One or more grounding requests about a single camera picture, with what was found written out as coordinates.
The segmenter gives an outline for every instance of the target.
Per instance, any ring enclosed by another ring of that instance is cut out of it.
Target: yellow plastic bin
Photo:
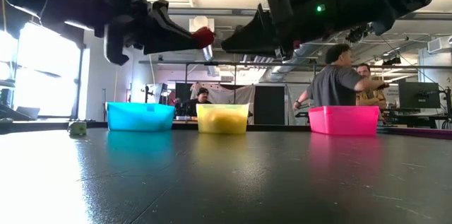
[[[200,133],[245,134],[249,104],[196,105]]]

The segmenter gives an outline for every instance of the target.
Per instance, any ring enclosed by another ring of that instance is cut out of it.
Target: computer monitor
[[[441,108],[438,83],[400,82],[400,108]]]

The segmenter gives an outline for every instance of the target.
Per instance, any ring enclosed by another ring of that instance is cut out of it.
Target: person
[[[196,94],[197,98],[193,100],[188,100],[184,103],[184,107],[186,109],[186,116],[197,117],[198,113],[196,112],[196,104],[212,104],[208,101],[209,98],[209,90],[206,88],[200,88],[198,94]]]
[[[329,65],[314,77],[307,90],[295,101],[295,110],[308,99],[314,100],[315,107],[355,106],[356,93],[385,88],[388,85],[383,81],[371,81],[359,75],[351,67],[352,51],[347,44],[332,46],[325,54],[325,62]]]
[[[370,66],[368,64],[360,64],[357,67],[357,72],[361,76],[371,78]],[[382,90],[366,90],[356,94],[356,105],[378,105],[380,109],[385,109],[386,98]]]

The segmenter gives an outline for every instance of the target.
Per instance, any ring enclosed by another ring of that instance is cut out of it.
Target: black table
[[[452,141],[62,130],[0,137],[0,223],[450,223]]]

